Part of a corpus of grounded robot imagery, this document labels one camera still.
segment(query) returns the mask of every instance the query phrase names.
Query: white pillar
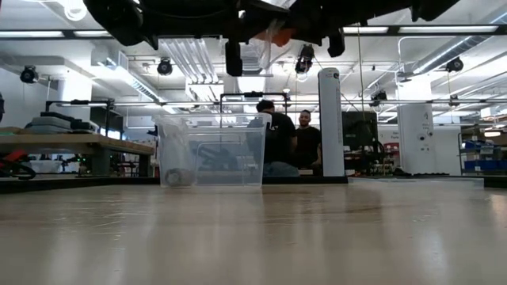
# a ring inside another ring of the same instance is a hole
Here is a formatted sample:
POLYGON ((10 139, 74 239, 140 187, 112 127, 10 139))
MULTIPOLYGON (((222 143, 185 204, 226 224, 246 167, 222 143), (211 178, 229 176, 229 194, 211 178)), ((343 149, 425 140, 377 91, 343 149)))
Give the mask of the white pillar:
MULTIPOLYGON (((398 86, 400 100, 431 99, 431 81, 426 75, 398 86)), ((431 104, 398 107, 400 160, 404 171, 412 174, 435 173, 436 151, 431 104)))
MULTIPOLYGON (((91 100, 92 82, 81 76, 70 76, 58 82, 58 100, 91 100)), ((58 112, 81 119, 84 122, 90 121, 90 108, 87 107, 66 107, 58 108, 58 112)))
POLYGON ((341 122, 340 74, 336 68, 318 72, 318 98, 322 133, 322 170, 324 177, 343 177, 343 123, 341 122))

